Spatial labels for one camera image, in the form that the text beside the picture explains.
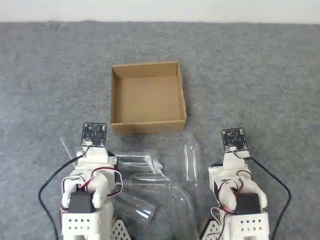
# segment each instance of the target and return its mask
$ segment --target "clear plastic bottle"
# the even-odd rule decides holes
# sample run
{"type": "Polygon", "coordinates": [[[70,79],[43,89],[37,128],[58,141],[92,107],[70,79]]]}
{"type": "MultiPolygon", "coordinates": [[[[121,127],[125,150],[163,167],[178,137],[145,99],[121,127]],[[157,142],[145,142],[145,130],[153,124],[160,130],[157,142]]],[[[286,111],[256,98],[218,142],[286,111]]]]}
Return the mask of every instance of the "clear plastic bottle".
{"type": "Polygon", "coordinates": [[[179,186],[172,191],[172,223],[175,240],[199,240],[196,215],[190,195],[179,186]]]}
{"type": "Polygon", "coordinates": [[[201,153],[199,143],[195,140],[192,132],[187,133],[183,151],[184,180],[187,182],[197,182],[201,165],[201,153]]]}

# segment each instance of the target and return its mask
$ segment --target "transparent plastic container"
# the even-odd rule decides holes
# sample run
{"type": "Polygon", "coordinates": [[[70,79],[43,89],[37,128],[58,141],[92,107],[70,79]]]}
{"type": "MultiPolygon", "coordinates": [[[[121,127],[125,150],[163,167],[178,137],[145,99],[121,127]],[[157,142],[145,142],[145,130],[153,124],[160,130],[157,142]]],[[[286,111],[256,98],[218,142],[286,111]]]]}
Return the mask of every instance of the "transparent plastic container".
{"type": "Polygon", "coordinates": [[[128,217],[137,223],[148,225],[156,211],[156,205],[151,204],[130,192],[122,192],[112,198],[116,212],[122,217],[128,217]]]}
{"type": "Polygon", "coordinates": [[[158,161],[157,151],[116,152],[121,171],[161,173],[163,166],[158,161]]]}
{"type": "Polygon", "coordinates": [[[187,182],[197,182],[201,166],[200,146],[195,140],[193,133],[188,132],[183,145],[184,152],[184,174],[183,180],[187,182]]]}
{"type": "Polygon", "coordinates": [[[168,193],[176,177],[172,173],[135,173],[127,185],[131,193],[156,196],[168,193]]]}
{"type": "Polygon", "coordinates": [[[195,212],[190,195],[175,186],[172,192],[172,223],[176,240],[199,240],[195,212]]]}

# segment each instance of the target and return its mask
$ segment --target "open cardboard box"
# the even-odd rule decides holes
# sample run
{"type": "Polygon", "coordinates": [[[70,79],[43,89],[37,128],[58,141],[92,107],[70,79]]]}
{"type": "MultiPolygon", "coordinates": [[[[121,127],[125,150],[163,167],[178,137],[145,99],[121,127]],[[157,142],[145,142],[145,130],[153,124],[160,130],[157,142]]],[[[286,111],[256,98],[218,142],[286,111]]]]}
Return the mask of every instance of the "open cardboard box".
{"type": "Polygon", "coordinates": [[[110,113],[116,135],[182,131],[187,114],[179,64],[112,66],[110,113]]]}

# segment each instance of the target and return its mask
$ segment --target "white wall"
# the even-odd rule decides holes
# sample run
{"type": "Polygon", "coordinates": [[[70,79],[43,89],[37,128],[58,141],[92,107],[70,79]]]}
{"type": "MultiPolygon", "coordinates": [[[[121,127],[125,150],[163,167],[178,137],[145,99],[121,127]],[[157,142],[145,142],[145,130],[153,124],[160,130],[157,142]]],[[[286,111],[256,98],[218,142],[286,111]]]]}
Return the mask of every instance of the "white wall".
{"type": "Polygon", "coordinates": [[[0,0],[0,21],[320,23],[320,0],[0,0]]]}

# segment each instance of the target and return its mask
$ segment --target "black circuit board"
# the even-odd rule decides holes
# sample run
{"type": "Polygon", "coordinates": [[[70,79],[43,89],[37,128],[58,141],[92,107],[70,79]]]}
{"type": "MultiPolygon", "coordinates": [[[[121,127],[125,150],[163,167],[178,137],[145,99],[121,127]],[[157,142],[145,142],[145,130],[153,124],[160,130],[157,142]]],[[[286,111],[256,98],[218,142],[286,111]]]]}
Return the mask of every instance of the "black circuit board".
{"type": "Polygon", "coordinates": [[[245,130],[243,127],[221,130],[224,151],[244,151],[248,149],[245,130]]]}
{"type": "Polygon", "coordinates": [[[81,145],[92,147],[105,147],[107,137],[107,124],[97,122],[84,122],[81,145]]]}

